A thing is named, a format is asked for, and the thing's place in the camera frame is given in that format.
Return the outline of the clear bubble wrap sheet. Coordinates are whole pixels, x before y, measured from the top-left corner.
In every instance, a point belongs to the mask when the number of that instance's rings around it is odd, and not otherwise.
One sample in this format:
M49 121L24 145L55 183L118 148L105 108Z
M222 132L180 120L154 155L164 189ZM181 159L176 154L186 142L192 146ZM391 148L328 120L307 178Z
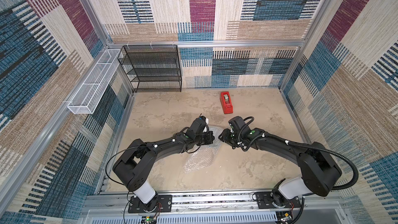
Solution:
M209 167L214 162L221 147L222 142L218 139L218 136L222 133L223 128L216 125L210 125L209 128L210 131L213 131L215 140L212 144L202 146L198 151L188 156L183 166L184 173L191 173Z

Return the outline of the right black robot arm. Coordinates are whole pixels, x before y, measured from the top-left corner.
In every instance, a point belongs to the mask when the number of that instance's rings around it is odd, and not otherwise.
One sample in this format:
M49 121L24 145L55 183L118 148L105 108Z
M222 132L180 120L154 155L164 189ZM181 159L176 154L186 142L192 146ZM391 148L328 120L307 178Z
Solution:
M301 175L282 179L272 189L270 197L273 205L278 208L285 207L297 196L315 194L326 197L342 176L342 171L331 154L322 151L324 146L317 142L311 145L291 142L257 128L241 136L225 129L219 135L219 140L234 149L253 148L273 153L300 168Z

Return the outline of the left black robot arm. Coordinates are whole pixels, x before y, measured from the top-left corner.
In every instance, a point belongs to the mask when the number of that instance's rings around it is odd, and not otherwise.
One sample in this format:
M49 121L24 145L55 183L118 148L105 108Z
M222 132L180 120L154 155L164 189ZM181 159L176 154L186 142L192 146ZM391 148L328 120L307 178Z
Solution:
M193 135L178 132L170 138L157 142L143 142L137 139L114 163L112 171L127 190L139 199L142 211L157 211L159 195L148 181L155 162L174 154L187 152L195 145L199 147L211 145L214 140L213 131Z

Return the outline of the red tape dispenser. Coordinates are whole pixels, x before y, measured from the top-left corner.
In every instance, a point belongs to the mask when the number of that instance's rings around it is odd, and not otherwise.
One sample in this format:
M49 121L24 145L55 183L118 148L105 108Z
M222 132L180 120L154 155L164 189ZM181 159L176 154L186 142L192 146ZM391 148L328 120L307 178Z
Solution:
M220 101L224 114L233 114L233 105L229 92L220 93Z

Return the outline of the aluminium mounting rail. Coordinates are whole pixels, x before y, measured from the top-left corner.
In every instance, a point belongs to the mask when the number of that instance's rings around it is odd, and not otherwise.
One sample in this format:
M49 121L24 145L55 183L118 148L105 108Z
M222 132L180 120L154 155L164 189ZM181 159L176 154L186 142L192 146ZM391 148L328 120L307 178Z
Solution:
M274 194L270 189L216 190L216 191L180 191L159 192L155 202L159 202L162 213L184 213L193 211L216 210L258 210L276 209ZM143 213L142 203L134 194L125 192L106 192L88 196L83 204L81 216L94 214L122 213L133 209Z

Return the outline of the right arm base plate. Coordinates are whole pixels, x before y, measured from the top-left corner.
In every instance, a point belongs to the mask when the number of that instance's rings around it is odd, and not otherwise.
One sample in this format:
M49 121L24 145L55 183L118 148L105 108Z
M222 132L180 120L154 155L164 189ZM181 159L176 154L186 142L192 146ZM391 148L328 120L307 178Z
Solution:
M251 195L251 198L257 203L259 209L292 209L300 208L302 205L298 197L288 200L281 194L271 191L257 191Z

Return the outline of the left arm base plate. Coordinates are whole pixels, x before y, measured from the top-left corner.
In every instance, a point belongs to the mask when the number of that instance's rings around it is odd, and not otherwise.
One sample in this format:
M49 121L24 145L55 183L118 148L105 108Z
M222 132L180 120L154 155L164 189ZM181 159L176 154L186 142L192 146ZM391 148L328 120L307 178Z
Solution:
M172 200L172 195L156 194L155 197L148 203L143 203L137 196L132 196L130 198L128 213L155 213L158 211L160 211L161 213L168 213L171 212Z

